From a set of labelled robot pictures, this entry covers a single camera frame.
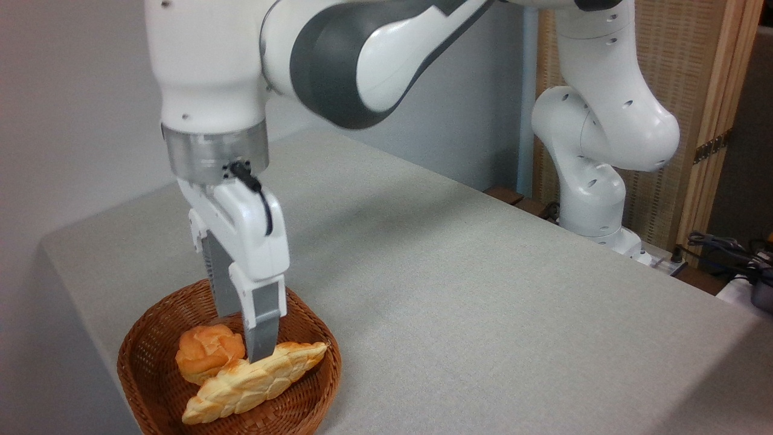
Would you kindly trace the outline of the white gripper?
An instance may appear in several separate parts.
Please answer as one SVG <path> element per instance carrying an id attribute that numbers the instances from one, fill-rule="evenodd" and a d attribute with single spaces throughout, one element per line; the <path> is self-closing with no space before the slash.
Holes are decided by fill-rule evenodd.
<path id="1" fill-rule="evenodd" d="M 289 253 L 278 199 L 241 181 L 177 182 L 190 205 L 191 239 L 204 259 L 217 316 L 241 311 L 249 362 L 270 357 L 287 315 Z"/>

